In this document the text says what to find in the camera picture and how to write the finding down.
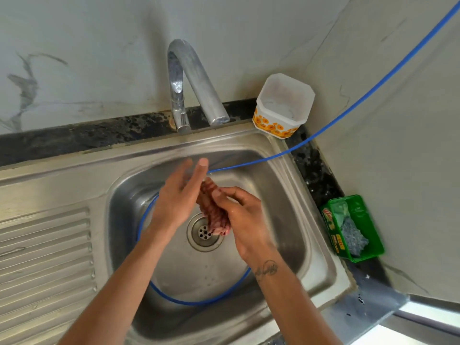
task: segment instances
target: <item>blue pipe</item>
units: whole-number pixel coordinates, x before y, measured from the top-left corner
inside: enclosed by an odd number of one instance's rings
[[[446,25],[446,23],[458,12],[460,9],[460,0],[451,8],[451,10],[435,25],[435,27],[415,46],[399,63],[396,64],[396,66],[390,70],[388,74],[383,76],[383,78],[377,82],[375,86],[373,86],[364,96],[359,98],[353,105],[351,105],[347,110],[343,111],[339,116],[337,116],[335,119],[333,119],[331,122],[329,122],[327,125],[322,127],[318,132],[312,134],[310,137],[305,139],[303,142],[293,146],[292,148],[289,148],[283,152],[280,152],[279,154],[275,154],[273,156],[265,157],[260,160],[256,161],[251,161],[251,162],[246,162],[246,163],[241,163],[239,165],[235,166],[230,166],[230,167],[223,167],[223,168],[217,168],[211,171],[208,171],[208,173],[214,173],[214,172],[220,172],[220,171],[226,171],[229,169],[237,168],[237,167],[242,167],[242,166],[249,166],[249,165],[255,165],[256,163],[260,162],[265,162],[265,161],[270,161],[273,160],[277,157],[289,154],[290,152],[302,147],[303,145],[307,144],[314,138],[318,137],[321,133],[325,132],[328,128],[332,127],[335,125],[338,121],[340,121],[342,118],[347,116],[350,112],[352,112],[354,109],[356,109],[358,106],[360,106],[367,98],[369,98],[372,94],[374,94],[385,82],[387,82],[389,79],[391,79],[394,74],[396,74],[408,61],[410,61],[443,27]],[[142,215],[142,218],[139,223],[138,231],[136,234],[136,242],[139,241],[140,234],[142,231],[142,226],[144,225],[145,218],[147,217],[147,214],[153,207],[153,204],[155,201],[158,199],[158,194],[155,195],[153,198],[152,202],[149,204],[147,209],[145,210],[144,214]],[[175,298],[172,298],[166,294],[164,294],[161,290],[158,289],[155,284],[153,284],[152,281],[150,281],[149,285],[155,290],[160,296],[162,296],[164,299],[169,300],[173,303],[176,304],[181,304],[181,305],[188,305],[188,306],[198,306],[198,305],[207,305],[211,303],[215,303],[218,300],[221,300],[228,296],[230,293],[232,293],[235,289],[238,288],[238,286],[243,282],[243,280],[249,275],[251,272],[251,269],[248,268],[244,275],[236,282],[232,287],[230,287],[228,290],[223,292],[222,294],[202,300],[202,301],[195,301],[195,302],[189,302],[189,301],[183,301],[183,300],[178,300]]]

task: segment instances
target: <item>hand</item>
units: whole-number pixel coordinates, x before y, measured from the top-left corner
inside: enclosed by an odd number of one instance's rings
[[[195,166],[193,175],[187,182],[185,171],[192,165],[187,159],[166,179],[155,203],[155,208],[146,232],[159,236],[166,245],[177,228],[190,216],[200,192],[200,185],[206,176],[209,161],[200,159]]]
[[[219,188],[213,191],[212,196],[216,204],[227,211],[235,235],[236,249],[249,266],[257,260],[260,252],[276,249],[257,197],[239,187]]]

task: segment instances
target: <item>white wall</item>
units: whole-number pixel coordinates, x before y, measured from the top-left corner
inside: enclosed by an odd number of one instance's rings
[[[175,38],[223,101],[255,97],[271,73],[304,70],[347,2],[0,0],[0,133],[168,109]]]
[[[317,131],[360,98],[458,0],[351,0],[302,79]],[[361,194],[394,285],[460,302],[460,14],[317,143],[347,195]]]

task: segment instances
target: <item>black granite countertop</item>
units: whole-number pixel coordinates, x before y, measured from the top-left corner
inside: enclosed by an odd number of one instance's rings
[[[254,113],[256,100],[229,102],[224,107],[231,121],[248,121]],[[187,114],[193,130],[209,127],[200,107],[188,108]],[[164,111],[6,134],[0,136],[0,167],[157,138],[175,132],[170,111]],[[292,147],[307,137],[305,127],[301,127],[291,138],[286,139],[286,143]],[[318,207],[332,198],[344,195],[314,143],[310,142],[294,150],[292,156]],[[357,282],[358,290],[342,297],[323,310],[322,314],[342,342],[348,344],[399,309],[408,298],[390,287],[377,258],[358,264],[346,261],[346,264]],[[278,335],[265,344],[278,345],[284,344],[284,341]]]

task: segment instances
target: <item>forearm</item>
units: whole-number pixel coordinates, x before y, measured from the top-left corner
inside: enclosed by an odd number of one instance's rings
[[[278,250],[260,249],[249,266],[288,344],[341,344]]]
[[[146,232],[109,278],[60,345],[122,344],[164,249],[158,235]]]

